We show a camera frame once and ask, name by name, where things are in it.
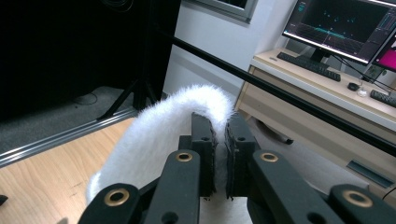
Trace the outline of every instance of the white faux fur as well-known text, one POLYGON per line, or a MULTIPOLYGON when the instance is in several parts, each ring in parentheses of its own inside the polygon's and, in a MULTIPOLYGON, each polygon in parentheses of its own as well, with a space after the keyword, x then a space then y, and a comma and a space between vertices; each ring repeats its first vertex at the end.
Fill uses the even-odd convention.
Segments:
POLYGON ((145 109, 116 144, 102 169, 92 176, 87 201, 103 188, 132 184, 142 188, 161 175, 167 156, 177 150, 178 138, 191 134, 191 113, 210 119, 218 139, 215 184, 219 193, 201 200, 200 223, 250 223, 246 199, 226 200, 226 148, 224 131, 233 105, 221 89, 192 86, 145 109))

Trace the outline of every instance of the monitor screen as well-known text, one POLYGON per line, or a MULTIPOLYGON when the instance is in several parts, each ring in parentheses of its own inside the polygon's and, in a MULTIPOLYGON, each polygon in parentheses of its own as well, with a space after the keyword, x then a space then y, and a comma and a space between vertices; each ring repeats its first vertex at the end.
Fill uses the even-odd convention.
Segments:
POLYGON ((375 0, 298 0, 283 35, 368 64, 396 26, 396 5, 375 0))
POLYGON ((373 64, 396 72, 396 33, 375 57, 373 64))

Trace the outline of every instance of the wooden floor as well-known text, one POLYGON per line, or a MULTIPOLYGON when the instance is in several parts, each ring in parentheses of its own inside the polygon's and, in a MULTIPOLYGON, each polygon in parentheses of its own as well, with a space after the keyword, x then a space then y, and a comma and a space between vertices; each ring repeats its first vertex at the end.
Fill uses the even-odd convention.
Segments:
POLYGON ((0 223, 78 223, 90 176, 133 119, 0 169, 0 223))

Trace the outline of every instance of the computer mouse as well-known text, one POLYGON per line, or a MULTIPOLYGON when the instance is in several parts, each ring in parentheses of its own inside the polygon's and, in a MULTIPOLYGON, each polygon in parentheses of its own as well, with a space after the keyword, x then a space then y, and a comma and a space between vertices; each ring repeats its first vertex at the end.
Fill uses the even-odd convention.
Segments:
POLYGON ((357 91, 360 88, 360 86, 356 83, 349 82, 349 84, 347 85, 347 88, 351 91, 357 91))

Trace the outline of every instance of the keyboard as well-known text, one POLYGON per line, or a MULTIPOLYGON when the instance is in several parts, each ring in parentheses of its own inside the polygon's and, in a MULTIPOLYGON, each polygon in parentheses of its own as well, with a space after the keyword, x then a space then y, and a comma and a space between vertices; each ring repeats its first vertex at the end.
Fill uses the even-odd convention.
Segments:
POLYGON ((396 97, 392 97, 375 90, 372 90, 370 97, 386 105, 396 107, 396 97))
POLYGON ((341 81, 341 76, 337 73, 327 70, 327 66, 323 66, 323 65, 320 65, 315 62, 310 62, 309 60, 306 60, 304 58, 293 57, 293 56, 291 56, 287 53, 284 53, 284 52, 280 52, 277 55, 277 58, 284 60, 288 63, 293 63, 293 64, 300 66, 306 70, 309 70, 309 71, 319 74, 321 76, 327 77, 334 81, 341 81))

